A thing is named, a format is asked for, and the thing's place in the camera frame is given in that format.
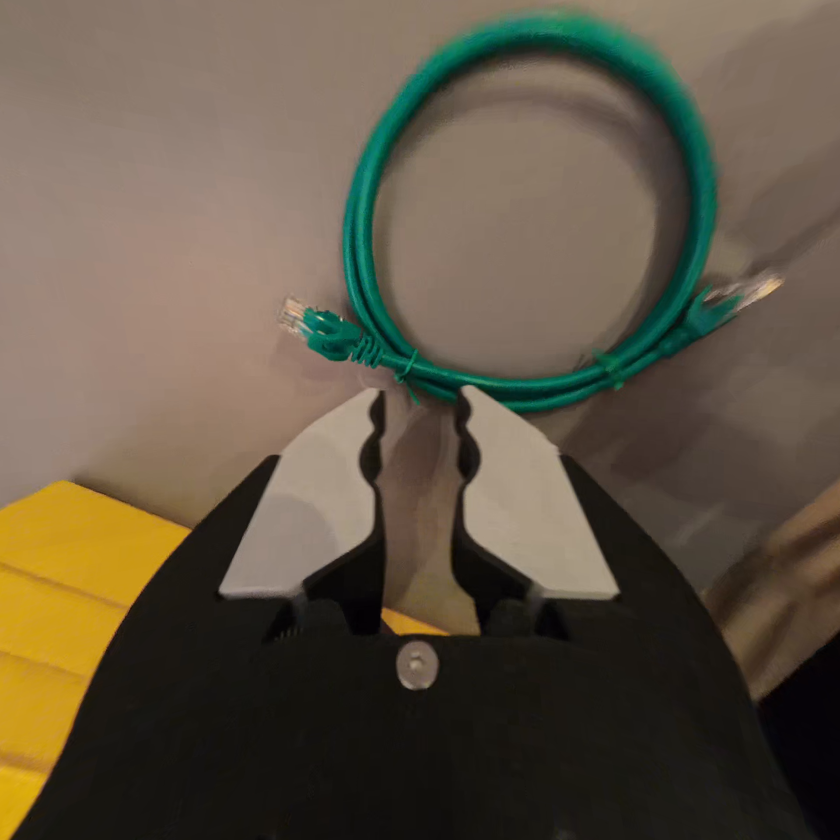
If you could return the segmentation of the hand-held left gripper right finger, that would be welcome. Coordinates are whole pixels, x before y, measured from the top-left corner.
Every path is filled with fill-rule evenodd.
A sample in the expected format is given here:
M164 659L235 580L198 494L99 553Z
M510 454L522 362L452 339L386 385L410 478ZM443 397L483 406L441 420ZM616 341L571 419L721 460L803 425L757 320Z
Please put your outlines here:
M526 635L552 602L613 602L620 587L558 447L478 387L456 398L458 471L451 567L479 632Z

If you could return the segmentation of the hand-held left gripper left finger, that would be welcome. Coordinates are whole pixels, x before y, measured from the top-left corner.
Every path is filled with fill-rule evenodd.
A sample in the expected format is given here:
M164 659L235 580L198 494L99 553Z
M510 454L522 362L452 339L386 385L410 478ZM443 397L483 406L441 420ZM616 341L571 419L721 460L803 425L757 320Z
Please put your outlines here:
M385 396L368 388L281 452L218 588L225 600L331 601L352 634L382 623Z

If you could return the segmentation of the yellow plastic bin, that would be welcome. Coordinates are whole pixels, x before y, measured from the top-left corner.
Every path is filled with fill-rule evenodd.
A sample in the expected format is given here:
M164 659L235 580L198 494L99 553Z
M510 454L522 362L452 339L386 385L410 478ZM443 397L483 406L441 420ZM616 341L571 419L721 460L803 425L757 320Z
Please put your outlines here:
M222 579L256 510L257 470L192 532L69 481L2 510L2 838L291 837L305 795L280 737L326 744L317 721L272 718L247 690L268 689L279 715L329 713L328 677L350 675L338 723L362 724L353 700L389 695L379 636L382 598L361 591L383 565L366 547L321 571L322 592L224 597Z

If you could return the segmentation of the person's leg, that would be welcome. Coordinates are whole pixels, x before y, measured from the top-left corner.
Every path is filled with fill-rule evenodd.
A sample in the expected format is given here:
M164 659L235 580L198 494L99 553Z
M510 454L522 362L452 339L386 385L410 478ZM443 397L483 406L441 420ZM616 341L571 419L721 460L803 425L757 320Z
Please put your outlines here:
M779 526L702 596L762 700L838 634L839 483Z

